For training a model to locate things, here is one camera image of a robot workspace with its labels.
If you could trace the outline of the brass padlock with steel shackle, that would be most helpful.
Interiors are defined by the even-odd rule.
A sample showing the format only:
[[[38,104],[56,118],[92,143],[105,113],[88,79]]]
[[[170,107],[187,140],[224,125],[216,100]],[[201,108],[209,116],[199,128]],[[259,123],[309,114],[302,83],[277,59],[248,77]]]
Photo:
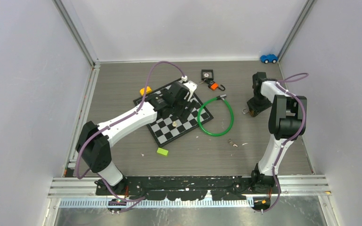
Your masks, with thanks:
[[[242,110],[243,114],[250,114],[250,109],[249,108],[245,108]]]

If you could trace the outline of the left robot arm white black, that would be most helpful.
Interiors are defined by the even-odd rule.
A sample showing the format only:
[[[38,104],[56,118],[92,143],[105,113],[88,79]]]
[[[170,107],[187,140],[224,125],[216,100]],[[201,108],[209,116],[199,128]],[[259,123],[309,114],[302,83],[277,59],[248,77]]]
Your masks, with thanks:
[[[112,161],[111,148],[120,139],[157,120],[172,116],[185,122],[196,105],[192,99],[196,89],[197,84],[192,81],[174,81],[169,88],[162,89],[159,94],[150,93],[138,106],[116,118],[98,124],[85,123],[75,147],[78,158],[105,179],[109,191],[122,194],[126,183]]]

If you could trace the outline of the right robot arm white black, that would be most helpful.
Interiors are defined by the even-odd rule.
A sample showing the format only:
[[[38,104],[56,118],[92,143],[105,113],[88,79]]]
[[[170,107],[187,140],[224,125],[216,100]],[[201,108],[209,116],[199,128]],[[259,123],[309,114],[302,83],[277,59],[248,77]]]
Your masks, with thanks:
[[[270,109],[270,140],[261,160],[251,173],[250,187],[256,193],[270,191],[278,181],[280,163],[293,142],[304,134],[307,98],[291,93],[282,81],[267,78],[265,72],[252,76],[254,96],[248,100],[248,112],[256,117]]]

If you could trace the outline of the silver cable lock keys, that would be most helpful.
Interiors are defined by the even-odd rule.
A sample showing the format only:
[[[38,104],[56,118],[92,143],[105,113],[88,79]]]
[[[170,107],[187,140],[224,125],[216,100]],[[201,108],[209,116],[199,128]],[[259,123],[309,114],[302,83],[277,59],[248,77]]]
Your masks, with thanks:
[[[228,139],[228,143],[234,147],[238,147],[238,145],[235,144],[231,139]]]

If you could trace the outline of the green cable lock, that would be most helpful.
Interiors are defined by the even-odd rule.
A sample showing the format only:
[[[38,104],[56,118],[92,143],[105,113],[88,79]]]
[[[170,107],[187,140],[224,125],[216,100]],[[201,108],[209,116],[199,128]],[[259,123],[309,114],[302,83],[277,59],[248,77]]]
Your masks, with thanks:
[[[198,110],[198,113],[197,113],[197,124],[199,126],[199,128],[207,135],[209,136],[212,136],[212,137],[221,137],[221,136],[224,136],[225,134],[227,134],[233,127],[233,124],[234,124],[234,112],[233,112],[233,109],[231,107],[231,105],[229,104],[229,102],[226,100],[226,94],[223,94],[223,95],[219,95],[217,97],[214,97],[212,99],[209,99],[208,101],[206,101],[205,103],[203,103],[203,105],[199,108]],[[229,113],[230,113],[230,123],[227,127],[227,129],[221,133],[212,133],[212,132],[209,132],[208,130],[206,130],[204,127],[203,127],[203,124],[200,120],[200,116],[201,116],[201,113],[203,111],[203,109],[211,102],[213,101],[217,101],[217,100],[221,100],[225,103],[225,105],[227,106],[228,110],[229,110]]]

